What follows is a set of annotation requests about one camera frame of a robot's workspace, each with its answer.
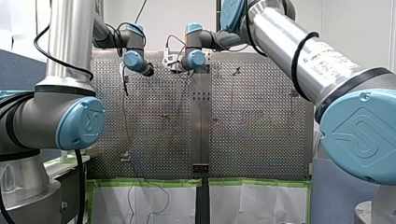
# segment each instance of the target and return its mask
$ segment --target black ring band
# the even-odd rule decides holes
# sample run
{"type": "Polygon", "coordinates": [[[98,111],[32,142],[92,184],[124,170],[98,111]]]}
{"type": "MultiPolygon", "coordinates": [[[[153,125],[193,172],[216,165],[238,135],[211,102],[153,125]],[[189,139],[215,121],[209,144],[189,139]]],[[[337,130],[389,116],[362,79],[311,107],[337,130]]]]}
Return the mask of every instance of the black ring band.
{"type": "Polygon", "coordinates": [[[40,155],[39,149],[18,152],[18,153],[12,153],[12,154],[5,154],[5,155],[0,155],[0,162],[2,162],[2,161],[17,161],[17,160],[37,156],[37,155],[40,155]]]}
{"type": "Polygon", "coordinates": [[[315,120],[317,123],[320,123],[320,120],[326,111],[326,109],[330,106],[332,102],[336,99],[340,98],[344,94],[348,93],[349,91],[353,90],[355,87],[359,86],[361,83],[373,78],[378,77],[385,74],[391,74],[388,69],[386,68],[374,68],[368,71],[363,72],[362,74],[355,76],[345,82],[341,87],[339,87],[336,91],[330,94],[326,100],[318,107],[317,112],[315,113],[315,120]]]}
{"type": "Polygon", "coordinates": [[[293,60],[291,61],[291,81],[293,82],[294,89],[297,90],[297,92],[307,101],[310,102],[310,100],[306,97],[304,94],[303,90],[300,87],[300,84],[298,83],[298,78],[297,78],[297,65],[298,65],[298,59],[300,57],[301,50],[303,49],[306,41],[308,41],[310,38],[313,37],[319,37],[319,34],[317,32],[312,32],[309,33],[306,38],[304,38],[300,44],[297,47],[297,50],[294,53],[293,60]]]}
{"type": "Polygon", "coordinates": [[[22,148],[29,148],[24,146],[20,140],[18,140],[17,135],[15,134],[14,130],[14,118],[15,118],[15,113],[17,112],[18,108],[20,107],[21,104],[23,104],[25,101],[29,100],[30,98],[33,98],[33,94],[29,95],[27,97],[21,98],[20,100],[17,101],[15,105],[12,105],[12,108],[9,110],[8,115],[7,115],[7,120],[6,120],[6,129],[7,129],[7,134],[9,139],[18,147],[22,148]]]}
{"type": "Polygon", "coordinates": [[[96,92],[68,86],[36,86],[35,92],[61,92],[75,95],[96,96],[96,92]]]}

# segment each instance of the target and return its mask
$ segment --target silver arm tube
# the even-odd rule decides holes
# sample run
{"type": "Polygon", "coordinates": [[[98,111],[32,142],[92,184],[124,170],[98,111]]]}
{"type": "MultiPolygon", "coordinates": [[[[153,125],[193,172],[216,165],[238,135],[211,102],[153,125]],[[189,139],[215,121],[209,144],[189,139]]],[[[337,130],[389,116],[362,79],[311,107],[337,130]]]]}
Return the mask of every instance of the silver arm tube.
{"type": "MultiPolygon", "coordinates": [[[[76,67],[91,69],[94,0],[52,1],[49,54],[76,67]]],[[[89,75],[52,60],[46,78],[36,85],[61,86],[93,91],[89,75]]]]}
{"type": "MultiPolygon", "coordinates": [[[[291,63],[308,32],[284,15],[280,1],[261,0],[249,9],[254,43],[291,77],[291,63]]],[[[363,68],[318,38],[309,39],[300,54],[297,74],[305,95],[316,105],[363,68]]]]}

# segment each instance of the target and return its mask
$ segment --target white wall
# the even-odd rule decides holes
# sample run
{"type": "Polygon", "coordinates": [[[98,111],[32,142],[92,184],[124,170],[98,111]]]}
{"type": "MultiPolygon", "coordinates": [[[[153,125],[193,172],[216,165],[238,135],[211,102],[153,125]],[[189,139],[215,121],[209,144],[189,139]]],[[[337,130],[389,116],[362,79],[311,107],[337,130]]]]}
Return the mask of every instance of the white wall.
{"type": "Polygon", "coordinates": [[[323,0],[321,36],[363,67],[390,68],[393,17],[393,0],[323,0]]]}
{"type": "MultiPolygon", "coordinates": [[[[117,26],[123,21],[134,22],[144,0],[104,0],[105,22],[117,26]]],[[[297,21],[308,30],[320,31],[321,0],[294,0],[297,21]]],[[[176,35],[184,39],[186,25],[200,22],[204,29],[216,31],[216,0],[148,0],[139,19],[145,27],[146,50],[163,50],[166,38],[176,35]]],[[[182,46],[176,41],[173,49],[182,46]]]]}

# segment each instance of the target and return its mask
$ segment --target gray panel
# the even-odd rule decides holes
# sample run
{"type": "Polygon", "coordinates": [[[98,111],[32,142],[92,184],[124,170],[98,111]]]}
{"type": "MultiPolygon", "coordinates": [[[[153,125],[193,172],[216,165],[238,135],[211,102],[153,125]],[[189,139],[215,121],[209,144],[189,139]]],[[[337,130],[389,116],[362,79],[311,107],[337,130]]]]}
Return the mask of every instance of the gray panel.
{"type": "Polygon", "coordinates": [[[305,179],[313,107],[256,54],[219,53],[212,64],[210,176],[305,179]]]}
{"type": "Polygon", "coordinates": [[[314,159],[311,223],[353,224],[355,206],[371,201],[377,190],[378,185],[347,174],[332,161],[314,159]]]}
{"type": "Polygon", "coordinates": [[[93,52],[92,85],[106,107],[106,127],[89,165],[89,178],[133,176],[191,177],[190,81],[161,65],[162,53],[146,53],[155,75],[130,74],[125,96],[115,51],[93,52]],[[129,153],[130,162],[120,155],[129,153]]]}

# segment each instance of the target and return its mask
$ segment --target end effector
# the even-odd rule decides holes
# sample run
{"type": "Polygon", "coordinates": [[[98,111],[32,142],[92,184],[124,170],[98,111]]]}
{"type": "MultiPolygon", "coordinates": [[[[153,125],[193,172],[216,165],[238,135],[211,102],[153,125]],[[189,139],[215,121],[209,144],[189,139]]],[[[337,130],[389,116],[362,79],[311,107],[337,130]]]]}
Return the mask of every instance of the end effector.
{"type": "Polygon", "coordinates": [[[95,17],[93,26],[93,44],[99,49],[126,49],[123,63],[131,71],[146,77],[154,75],[154,67],[145,59],[144,47],[146,36],[141,25],[126,24],[125,30],[114,30],[111,32],[102,19],[95,17]]]}

